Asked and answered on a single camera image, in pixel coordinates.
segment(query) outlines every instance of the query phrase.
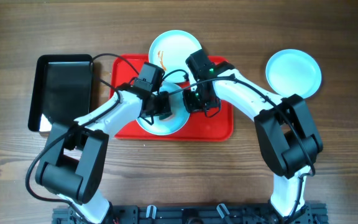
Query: black cable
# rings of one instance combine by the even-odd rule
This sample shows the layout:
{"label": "black cable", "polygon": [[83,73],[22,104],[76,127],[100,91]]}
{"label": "black cable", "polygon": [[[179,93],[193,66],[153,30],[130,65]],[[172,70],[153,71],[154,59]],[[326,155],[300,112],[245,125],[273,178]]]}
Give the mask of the black cable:
{"label": "black cable", "polygon": [[174,74],[174,73],[176,73],[176,72],[184,72],[186,76],[189,75],[189,74],[188,74],[185,70],[183,70],[183,69],[176,69],[176,70],[174,70],[174,71],[172,71],[172,72],[170,72],[170,73],[168,73],[168,74],[166,74],[166,75],[164,75],[164,76],[162,77],[160,86],[162,85],[162,82],[164,82],[164,80],[165,80],[168,76],[170,76],[170,75],[172,75],[172,74]]}
{"label": "black cable", "polygon": [[208,115],[207,115],[207,109],[204,108],[204,115],[205,115],[206,118],[213,118],[213,117],[215,117],[215,115],[217,115],[219,112],[221,112],[221,109],[222,109],[221,99],[218,98],[218,102],[219,102],[218,111],[215,112],[214,114],[212,114],[211,116],[208,116]]}
{"label": "black cable", "polygon": [[88,122],[79,125],[73,129],[69,129],[67,131],[67,133],[62,134],[61,136],[57,137],[55,140],[53,140],[50,144],[48,144],[47,146],[44,147],[44,149],[38,154],[37,157],[35,157],[35,159],[32,161],[31,165],[29,166],[29,169],[27,170],[27,173],[25,175],[25,187],[27,189],[27,191],[30,193],[31,196],[33,196],[34,198],[44,201],[44,202],[61,202],[61,203],[67,203],[71,208],[74,209],[74,211],[79,214],[79,216],[83,219],[84,222],[88,223],[87,219],[85,218],[85,216],[75,207],[73,206],[73,202],[69,201],[69,200],[65,200],[65,199],[55,199],[55,198],[45,198],[45,197],[41,197],[39,195],[37,195],[30,186],[30,177],[31,177],[31,173],[35,167],[35,165],[38,163],[38,161],[42,158],[42,156],[45,155],[45,153],[48,152],[49,149],[51,149],[54,145],[56,145],[58,142],[60,142],[61,140],[67,138],[68,136],[82,130],[85,126],[97,121],[99,118],[103,117],[104,115],[106,115],[108,112],[110,112],[111,110],[113,110],[120,102],[121,102],[121,96],[119,94],[119,92],[112,86],[110,85],[108,82],[102,80],[101,78],[97,77],[94,75],[93,71],[92,71],[92,64],[93,62],[102,56],[113,56],[113,57],[117,57],[122,59],[123,61],[125,61],[126,63],[128,63],[136,72],[136,74],[139,74],[139,72],[136,70],[136,68],[128,61],[126,60],[124,57],[120,56],[120,55],[116,55],[116,54],[99,54],[95,57],[92,58],[92,60],[89,62],[89,70],[90,73],[92,75],[92,77],[96,80],[98,80],[99,82],[107,85],[108,87],[110,87],[111,89],[113,89],[115,91],[115,93],[117,94],[117,101],[110,107],[108,108],[106,111],[103,111],[101,114],[97,115],[96,117],[94,117],[93,119],[89,120]]}
{"label": "black cable", "polygon": [[129,80],[129,84],[135,80],[136,77],[132,77],[131,80]]}
{"label": "black cable", "polygon": [[289,223],[290,220],[293,218],[293,216],[295,215],[296,213],[296,209],[298,208],[298,205],[299,205],[299,202],[301,200],[301,193],[302,193],[302,187],[303,187],[303,175],[305,174],[301,174],[299,176],[299,187],[298,187],[298,192],[296,193],[296,200],[295,200],[295,204],[288,216],[288,218],[286,218],[286,220],[284,221],[284,223]]}
{"label": "black cable", "polygon": [[126,58],[124,58],[123,56],[120,55],[116,55],[116,54],[112,54],[112,53],[103,53],[103,54],[99,54],[95,57],[92,58],[92,60],[89,62],[89,69],[92,71],[91,69],[91,65],[93,63],[94,60],[96,60],[97,58],[100,58],[102,56],[112,56],[112,57],[117,57],[123,61],[125,61],[129,66],[131,66],[131,68],[136,72],[136,74],[139,75],[139,72],[136,70],[135,66],[133,64],[131,64]]}
{"label": "black cable", "polygon": [[174,70],[174,71],[172,71],[172,72],[170,72],[170,73],[164,75],[163,78],[161,79],[161,83],[162,83],[168,76],[174,74],[175,72],[184,72],[185,75],[188,75],[188,73],[187,73],[185,70],[183,70],[183,69],[176,69],[176,70]]}
{"label": "black cable", "polygon": [[147,120],[146,118],[144,118],[144,117],[140,117],[140,118],[142,118],[144,121],[146,121],[147,124],[153,125],[154,124],[154,117],[153,117],[153,115],[150,116],[150,117],[152,119],[151,122],[149,120]]}

